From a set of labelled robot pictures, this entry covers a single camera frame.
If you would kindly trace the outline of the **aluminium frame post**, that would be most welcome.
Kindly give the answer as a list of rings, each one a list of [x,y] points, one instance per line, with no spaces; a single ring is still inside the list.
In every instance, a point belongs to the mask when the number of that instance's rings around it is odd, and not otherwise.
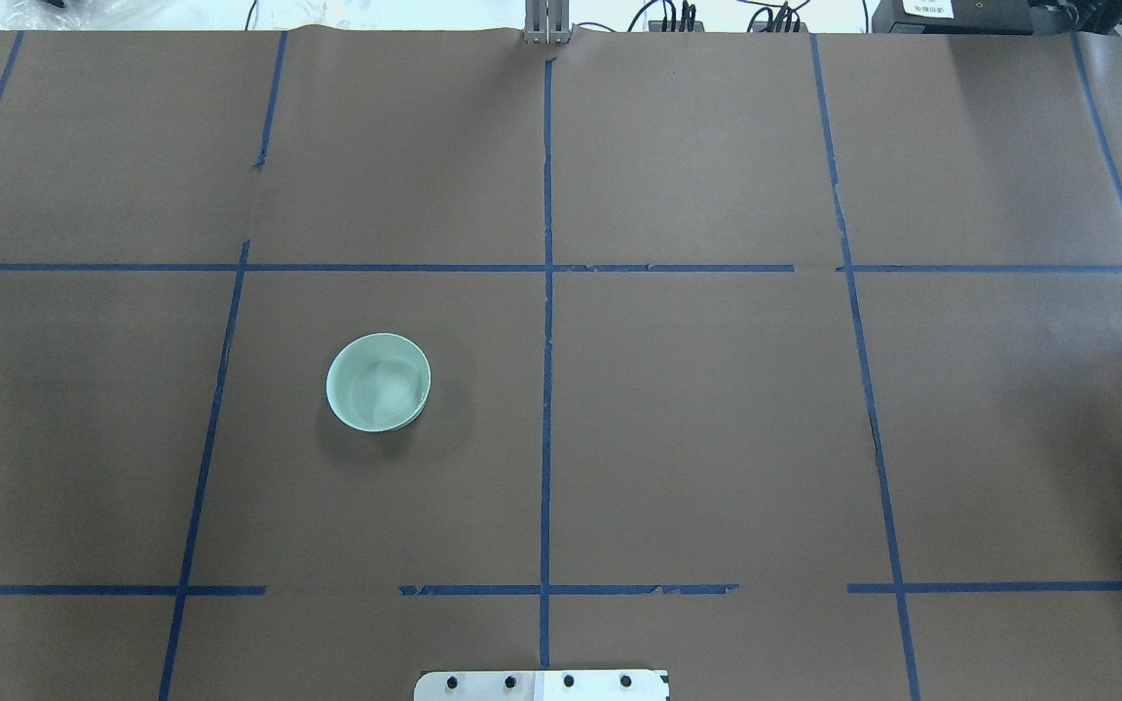
[[[573,37],[570,0],[526,0],[524,41],[527,45],[564,45]]]

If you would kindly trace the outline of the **black box device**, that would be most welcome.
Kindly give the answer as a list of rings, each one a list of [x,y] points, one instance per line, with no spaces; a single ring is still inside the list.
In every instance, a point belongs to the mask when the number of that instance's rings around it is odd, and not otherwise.
[[[873,34],[1032,35],[1029,1],[879,1]]]

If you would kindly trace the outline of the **white pillar with base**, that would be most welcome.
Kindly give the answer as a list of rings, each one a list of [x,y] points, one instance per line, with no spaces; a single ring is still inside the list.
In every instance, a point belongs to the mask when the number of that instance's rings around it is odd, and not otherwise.
[[[414,700],[669,700],[666,671],[577,668],[432,671]]]

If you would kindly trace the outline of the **mint green bowl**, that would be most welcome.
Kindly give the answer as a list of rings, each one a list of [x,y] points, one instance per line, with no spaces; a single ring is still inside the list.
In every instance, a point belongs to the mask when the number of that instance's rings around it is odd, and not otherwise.
[[[389,433],[422,416],[432,382],[430,360],[408,338],[374,333],[355,339],[331,360],[328,407],[343,425]]]

